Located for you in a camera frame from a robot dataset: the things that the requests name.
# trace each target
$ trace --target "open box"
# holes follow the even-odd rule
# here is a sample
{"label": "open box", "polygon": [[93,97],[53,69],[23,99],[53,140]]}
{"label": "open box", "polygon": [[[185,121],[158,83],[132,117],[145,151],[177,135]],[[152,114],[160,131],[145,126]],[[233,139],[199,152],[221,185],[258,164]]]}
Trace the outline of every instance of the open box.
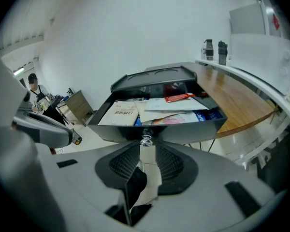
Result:
{"label": "open box", "polygon": [[197,83],[197,74],[183,64],[177,67],[151,70],[133,75],[125,75],[111,86],[111,95],[96,112],[88,126],[103,140],[125,142],[141,140],[144,134],[153,138],[187,144],[214,139],[215,134],[227,120],[226,115],[211,97],[194,99],[211,110],[220,113],[221,118],[173,125],[113,126],[98,125],[107,110],[116,100],[145,97],[162,98],[172,95],[193,93],[196,96],[204,90]]}

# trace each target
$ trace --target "floor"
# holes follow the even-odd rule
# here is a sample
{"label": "floor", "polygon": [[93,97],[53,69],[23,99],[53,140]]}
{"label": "floor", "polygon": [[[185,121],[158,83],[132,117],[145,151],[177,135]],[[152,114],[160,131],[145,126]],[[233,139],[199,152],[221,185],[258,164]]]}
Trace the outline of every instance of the floor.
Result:
{"label": "floor", "polygon": [[[232,161],[235,161],[262,144],[266,138],[273,133],[280,125],[282,119],[275,115],[263,122],[251,127],[245,131],[241,131],[234,135],[216,139],[210,152],[213,154],[224,156]],[[57,149],[57,154],[66,154],[71,152],[79,152],[84,150],[96,149],[113,145],[114,143],[103,141],[89,127],[72,124],[68,125],[70,129],[75,131],[82,137],[80,145],[70,144],[62,149]],[[208,151],[212,140],[201,142],[202,150]],[[200,149],[199,143],[193,143],[191,146],[195,149]],[[140,160],[144,163],[144,172],[147,174],[147,186],[141,193],[135,205],[147,203],[149,200],[157,197],[158,186],[161,185],[161,175],[155,161],[155,147],[141,147]],[[249,172],[256,174],[256,169],[252,166]]]}

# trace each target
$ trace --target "ceiling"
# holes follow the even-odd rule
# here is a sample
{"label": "ceiling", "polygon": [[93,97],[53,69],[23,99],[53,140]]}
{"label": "ceiling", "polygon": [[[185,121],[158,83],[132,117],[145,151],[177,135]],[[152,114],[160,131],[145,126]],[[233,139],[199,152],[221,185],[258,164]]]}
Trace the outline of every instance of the ceiling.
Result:
{"label": "ceiling", "polygon": [[0,25],[0,56],[12,71],[38,58],[65,0],[17,0]]}

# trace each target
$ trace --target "microwave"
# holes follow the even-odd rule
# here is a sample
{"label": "microwave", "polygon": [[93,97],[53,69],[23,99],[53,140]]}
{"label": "microwave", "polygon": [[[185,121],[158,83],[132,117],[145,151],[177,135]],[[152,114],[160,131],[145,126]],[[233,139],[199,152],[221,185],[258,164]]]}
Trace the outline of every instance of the microwave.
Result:
{"label": "microwave", "polygon": [[231,66],[286,95],[290,90],[290,40],[262,34],[231,35]]}

